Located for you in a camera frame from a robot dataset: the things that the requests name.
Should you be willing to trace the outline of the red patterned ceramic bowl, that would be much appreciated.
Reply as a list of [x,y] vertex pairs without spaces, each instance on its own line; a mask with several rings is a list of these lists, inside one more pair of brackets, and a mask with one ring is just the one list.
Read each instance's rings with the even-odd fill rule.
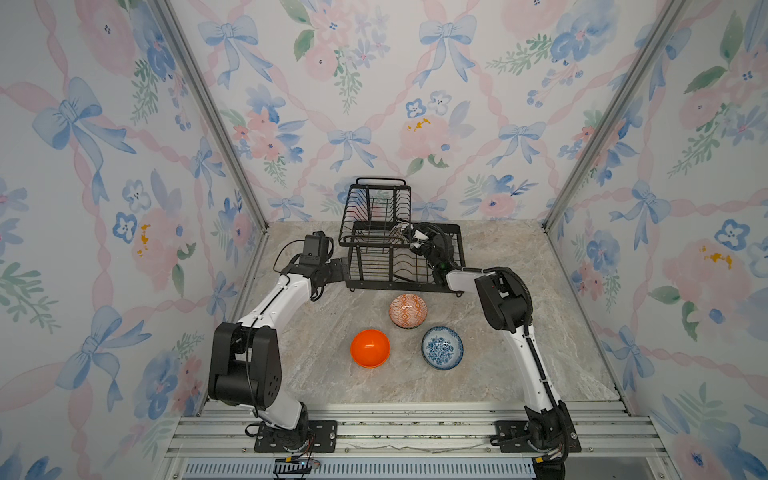
[[426,301],[415,294],[397,296],[389,305],[391,322],[399,328],[413,329],[423,324],[428,316]]

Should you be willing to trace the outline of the orange plastic bowl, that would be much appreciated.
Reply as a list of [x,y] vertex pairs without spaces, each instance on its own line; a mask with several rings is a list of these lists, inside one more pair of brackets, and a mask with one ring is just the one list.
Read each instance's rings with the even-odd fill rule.
[[376,329],[367,329],[358,333],[350,345],[352,360],[358,366],[367,369],[382,366],[388,360],[390,352],[389,338]]

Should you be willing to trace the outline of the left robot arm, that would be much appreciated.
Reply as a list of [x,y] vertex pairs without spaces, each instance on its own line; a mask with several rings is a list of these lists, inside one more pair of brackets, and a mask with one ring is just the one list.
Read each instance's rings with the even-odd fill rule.
[[303,452],[313,442],[306,405],[282,388],[279,335],[300,307],[345,278],[332,238],[315,231],[300,243],[303,250],[278,271],[263,300],[239,320],[220,324],[213,335],[208,397],[252,410],[258,430],[246,434],[256,449]]

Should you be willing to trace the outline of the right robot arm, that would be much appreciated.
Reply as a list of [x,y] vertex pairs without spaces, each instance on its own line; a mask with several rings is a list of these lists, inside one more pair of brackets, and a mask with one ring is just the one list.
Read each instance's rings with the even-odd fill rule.
[[476,293],[487,323],[503,332],[512,346],[515,364],[524,380],[527,422],[520,434],[496,434],[490,443],[499,448],[525,444],[537,453],[536,464],[564,464],[576,432],[538,348],[528,286],[508,267],[474,268],[456,263],[452,240],[436,224],[400,223],[397,231],[409,243],[410,251],[426,260],[439,285],[455,293]]

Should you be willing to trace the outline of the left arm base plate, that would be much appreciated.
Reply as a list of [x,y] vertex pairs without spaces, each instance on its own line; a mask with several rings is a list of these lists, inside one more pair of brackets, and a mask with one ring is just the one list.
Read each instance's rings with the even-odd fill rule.
[[302,454],[333,453],[338,439],[338,422],[334,420],[300,421],[293,430],[259,424],[254,439],[256,453]]

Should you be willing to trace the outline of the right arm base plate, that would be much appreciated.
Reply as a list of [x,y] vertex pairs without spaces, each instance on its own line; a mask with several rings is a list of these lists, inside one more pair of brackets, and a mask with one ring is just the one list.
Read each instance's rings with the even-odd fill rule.
[[544,455],[556,453],[564,441],[570,453],[580,453],[582,446],[572,422],[566,422],[565,436],[559,429],[545,437],[544,428],[531,427],[525,420],[498,420],[494,422],[495,433],[490,438],[492,446],[502,453],[530,453]]

